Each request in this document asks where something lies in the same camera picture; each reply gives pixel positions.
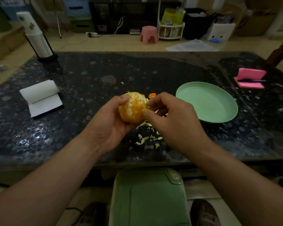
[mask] right hand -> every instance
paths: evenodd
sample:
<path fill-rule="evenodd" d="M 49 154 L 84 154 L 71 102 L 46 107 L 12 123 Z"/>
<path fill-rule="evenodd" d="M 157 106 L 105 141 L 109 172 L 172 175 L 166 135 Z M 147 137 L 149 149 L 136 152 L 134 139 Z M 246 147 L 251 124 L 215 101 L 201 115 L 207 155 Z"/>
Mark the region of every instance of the right hand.
<path fill-rule="evenodd" d="M 190 103 L 164 92 L 151 98 L 147 105 L 147 120 L 170 147 L 183 155 L 186 156 L 190 151 L 201 151 L 212 144 Z"/>

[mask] peeled orange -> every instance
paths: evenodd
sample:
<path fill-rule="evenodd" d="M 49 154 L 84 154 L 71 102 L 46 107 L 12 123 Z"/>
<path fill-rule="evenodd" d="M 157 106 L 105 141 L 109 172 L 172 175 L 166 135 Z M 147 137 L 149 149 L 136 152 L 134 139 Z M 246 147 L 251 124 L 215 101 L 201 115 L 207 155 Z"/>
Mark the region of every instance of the peeled orange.
<path fill-rule="evenodd" d="M 145 119 L 143 111 L 146 109 L 147 99 L 137 92 L 128 92 L 126 94 L 130 95 L 131 98 L 126 104 L 119 106 L 119 113 L 123 121 L 138 124 Z"/>

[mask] paper cup stack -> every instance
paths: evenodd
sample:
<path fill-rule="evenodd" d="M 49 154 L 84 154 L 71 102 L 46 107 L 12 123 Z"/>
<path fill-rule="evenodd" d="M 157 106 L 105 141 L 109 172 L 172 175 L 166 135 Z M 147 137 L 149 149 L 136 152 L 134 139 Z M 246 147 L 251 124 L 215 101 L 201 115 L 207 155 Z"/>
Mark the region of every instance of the paper cup stack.
<path fill-rule="evenodd" d="M 41 29 L 31 16 L 30 12 L 17 12 L 16 14 L 22 26 L 24 27 L 25 34 L 35 49 L 37 55 L 41 58 L 52 56 L 53 53 L 46 42 Z"/>

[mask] pink stool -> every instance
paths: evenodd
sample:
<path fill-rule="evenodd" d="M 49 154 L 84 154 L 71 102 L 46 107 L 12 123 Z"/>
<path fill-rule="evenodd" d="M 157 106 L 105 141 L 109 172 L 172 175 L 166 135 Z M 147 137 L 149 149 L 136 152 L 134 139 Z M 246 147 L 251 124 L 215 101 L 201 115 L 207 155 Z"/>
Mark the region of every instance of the pink stool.
<path fill-rule="evenodd" d="M 148 44 L 148 40 L 153 40 L 154 43 L 158 42 L 157 29 L 154 26 L 144 26 L 141 29 L 141 41 L 144 45 Z"/>

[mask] notepad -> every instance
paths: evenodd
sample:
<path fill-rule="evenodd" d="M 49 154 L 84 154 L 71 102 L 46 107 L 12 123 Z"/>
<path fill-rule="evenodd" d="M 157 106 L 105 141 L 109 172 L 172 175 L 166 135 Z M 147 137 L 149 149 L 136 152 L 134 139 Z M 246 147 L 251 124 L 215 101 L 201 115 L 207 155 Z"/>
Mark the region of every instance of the notepad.
<path fill-rule="evenodd" d="M 264 89 L 264 86 L 262 85 L 262 83 L 242 83 L 242 82 L 238 82 L 237 80 L 240 80 L 240 79 L 261 80 L 265 74 L 266 74 L 265 70 L 239 68 L 238 75 L 237 77 L 234 77 L 234 80 L 237 82 L 238 86 L 241 88 Z"/>
<path fill-rule="evenodd" d="M 61 106 L 63 103 L 57 94 L 59 92 L 53 80 L 47 80 L 20 90 L 28 103 L 31 117 Z"/>

